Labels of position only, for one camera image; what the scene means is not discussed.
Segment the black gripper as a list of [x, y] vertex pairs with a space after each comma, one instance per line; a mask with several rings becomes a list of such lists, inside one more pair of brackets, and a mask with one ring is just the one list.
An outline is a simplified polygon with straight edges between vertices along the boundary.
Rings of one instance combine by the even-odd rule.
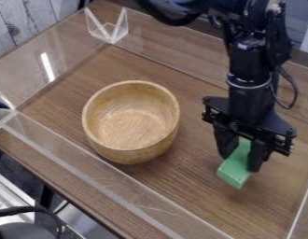
[[273, 152], [289, 156], [297, 130], [276, 111], [278, 77], [262, 81], [226, 77], [228, 97], [205, 96], [202, 120], [213, 125], [218, 153], [226, 159], [250, 141], [248, 171], [256, 173]]

